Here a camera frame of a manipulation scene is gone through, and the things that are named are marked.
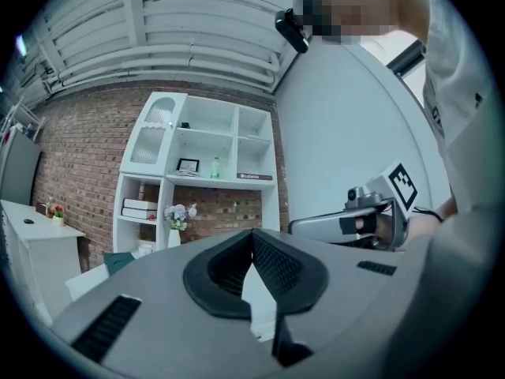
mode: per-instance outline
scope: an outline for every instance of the cabinet door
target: cabinet door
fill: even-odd
[[[166,159],[187,94],[153,92],[133,127],[121,172],[164,176]]]

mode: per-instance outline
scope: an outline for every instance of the green bottle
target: green bottle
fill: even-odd
[[[214,160],[212,161],[211,178],[212,179],[218,179],[219,178],[219,157],[215,157]]]

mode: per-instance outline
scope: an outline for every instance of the ceiling pipe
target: ceiling pipe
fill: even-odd
[[[90,77],[98,76],[103,73],[112,72],[119,69],[131,69],[133,67],[143,67],[143,66],[184,66],[184,67],[197,67],[201,69],[209,69],[220,72],[237,74],[239,76],[247,77],[256,81],[260,81],[265,84],[272,84],[274,82],[274,77],[270,75],[265,75],[262,73],[253,72],[251,70],[242,69],[240,67],[224,65],[222,63],[215,63],[211,61],[195,60],[191,58],[187,59],[136,59],[127,62],[116,63],[114,65],[103,66],[98,69],[89,70],[79,74],[78,76],[71,77],[62,82],[63,85],[74,84],[78,81],[88,79]]]
[[[213,47],[196,47],[194,45],[153,45],[153,46],[142,46],[142,47],[131,47],[129,49],[123,49],[121,51],[110,52],[109,54],[103,54],[97,56],[96,58],[89,59],[85,62],[79,63],[74,66],[61,71],[60,73],[49,77],[48,81],[54,83],[55,81],[60,81],[61,79],[69,76],[72,73],[76,73],[80,70],[86,69],[91,66],[99,65],[102,62],[117,59],[126,58],[132,55],[138,54],[162,54],[162,53],[182,53],[182,54],[206,54],[210,56],[215,56],[216,58],[225,58],[229,60],[234,60],[236,62],[245,63],[248,65],[258,66],[266,70],[270,70],[277,73],[280,69],[279,60],[275,63],[268,63],[260,59],[251,58],[244,54],[238,54],[235,52],[225,51],[223,49],[217,49]]]
[[[233,81],[234,83],[258,88],[259,90],[263,90],[265,92],[269,92],[269,93],[273,92],[272,86],[256,84],[251,81],[244,81],[244,80],[236,78],[236,77],[221,76],[221,75],[217,75],[217,74],[211,74],[211,73],[209,74],[209,73],[204,73],[204,72],[193,72],[193,71],[189,71],[189,70],[150,69],[150,70],[130,70],[127,72],[108,73],[108,74],[104,74],[102,76],[92,77],[92,78],[86,79],[84,81],[78,81],[77,83],[72,83],[72,84],[67,84],[67,85],[59,84],[55,88],[53,88],[53,90],[51,91],[51,94],[55,94],[57,92],[62,92],[62,91],[65,91],[69,88],[78,87],[83,84],[92,83],[93,81],[100,81],[100,80],[104,80],[104,79],[112,78],[112,77],[136,76],[136,75],[143,75],[143,74],[189,74],[189,75],[193,75],[193,76],[202,76],[202,77],[216,78],[216,79],[225,80],[225,81]]]

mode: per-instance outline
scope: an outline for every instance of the vase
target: vase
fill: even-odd
[[[167,248],[177,247],[181,245],[181,236],[178,230],[170,230],[168,235],[168,245]]]
[[[63,223],[63,218],[58,218],[57,216],[53,216],[53,226],[54,227],[65,226],[65,224]]]

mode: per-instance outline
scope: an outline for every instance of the white ceiling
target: white ceiling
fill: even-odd
[[[271,93],[295,57],[274,15],[293,0],[50,0],[2,80],[33,107],[93,83],[160,78]]]

